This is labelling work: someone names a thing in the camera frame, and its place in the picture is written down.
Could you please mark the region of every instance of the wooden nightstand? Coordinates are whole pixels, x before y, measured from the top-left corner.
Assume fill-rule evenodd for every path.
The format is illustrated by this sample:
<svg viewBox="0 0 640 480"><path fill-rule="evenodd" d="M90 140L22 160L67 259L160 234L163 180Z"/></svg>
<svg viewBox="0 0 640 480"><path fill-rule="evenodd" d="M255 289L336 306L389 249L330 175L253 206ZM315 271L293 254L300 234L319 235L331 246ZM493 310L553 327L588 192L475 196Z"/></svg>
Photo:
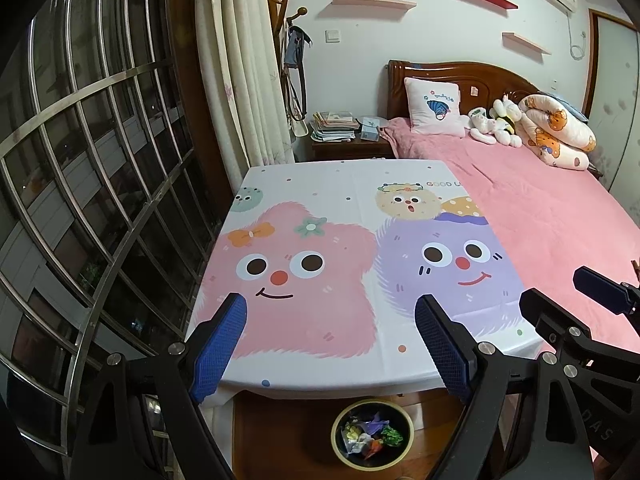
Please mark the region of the wooden nightstand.
<svg viewBox="0 0 640 480"><path fill-rule="evenodd" d="M317 142L311 140L312 160L353 160L357 158L396 158L391 144L380 137L378 142L360 140L360 134L350 142Z"/></svg>

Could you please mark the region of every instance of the green flower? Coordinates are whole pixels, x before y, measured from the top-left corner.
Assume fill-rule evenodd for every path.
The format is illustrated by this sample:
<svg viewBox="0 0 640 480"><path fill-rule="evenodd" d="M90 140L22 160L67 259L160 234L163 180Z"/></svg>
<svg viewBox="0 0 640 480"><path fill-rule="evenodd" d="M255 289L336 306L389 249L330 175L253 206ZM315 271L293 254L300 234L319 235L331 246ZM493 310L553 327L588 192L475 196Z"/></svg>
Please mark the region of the green flower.
<svg viewBox="0 0 640 480"><path fill-rule="evenodd" d="M295 229L301 238L306 238L311 235L324 236L324 231L320 228L322 224L326 224L326 218L305 218L302 221L302 225L299 225Z"/></svg>

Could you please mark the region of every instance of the purple cartoon character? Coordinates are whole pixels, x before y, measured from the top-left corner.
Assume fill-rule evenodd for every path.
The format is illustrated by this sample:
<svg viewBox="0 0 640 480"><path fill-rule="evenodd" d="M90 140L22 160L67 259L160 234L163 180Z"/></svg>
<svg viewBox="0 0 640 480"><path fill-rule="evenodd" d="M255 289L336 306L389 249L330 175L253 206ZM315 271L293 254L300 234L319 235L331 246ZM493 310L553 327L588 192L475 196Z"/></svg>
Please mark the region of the purple cartoon character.
<svg viewBox="0 0 640 480"><path fill-rule="evenodd" d="M413 318L418 298L433 294L475 338L522 320L524 286L486 218L389 219L377 241L380 285L402 316Z"/></svg>

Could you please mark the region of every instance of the beige curtain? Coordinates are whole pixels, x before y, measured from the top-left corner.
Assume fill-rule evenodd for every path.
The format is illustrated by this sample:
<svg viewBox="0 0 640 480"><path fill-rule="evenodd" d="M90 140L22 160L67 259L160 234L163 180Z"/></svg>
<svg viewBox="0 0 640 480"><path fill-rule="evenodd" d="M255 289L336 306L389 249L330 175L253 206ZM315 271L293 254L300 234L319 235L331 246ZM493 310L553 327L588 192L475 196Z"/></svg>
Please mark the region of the beige curtain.
<svg viewBox="0 0 640 480"><path fill-rule="evenodd" d="M294 162L266 0L195 0L202 78L233 190L252 166Z"/></svg>

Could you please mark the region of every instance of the pink blanket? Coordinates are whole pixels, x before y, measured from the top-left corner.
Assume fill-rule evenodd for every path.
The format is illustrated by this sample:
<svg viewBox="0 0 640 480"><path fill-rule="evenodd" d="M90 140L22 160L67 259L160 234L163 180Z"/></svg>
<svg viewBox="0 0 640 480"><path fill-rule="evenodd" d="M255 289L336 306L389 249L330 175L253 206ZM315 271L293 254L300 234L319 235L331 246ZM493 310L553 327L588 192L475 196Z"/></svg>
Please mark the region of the pink blanket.
<svg viewBox="0 0 640 480"><path fill-rule="evenodd" d="M636 284L640 230L588 171L553 168L526 148L487 146L470 137L416 135L394 119L387 139L398 158L443 160L479 205L526 288L535 287L591 328L594 339L640 352L624 317L574 289L580 266Z"/></svg>

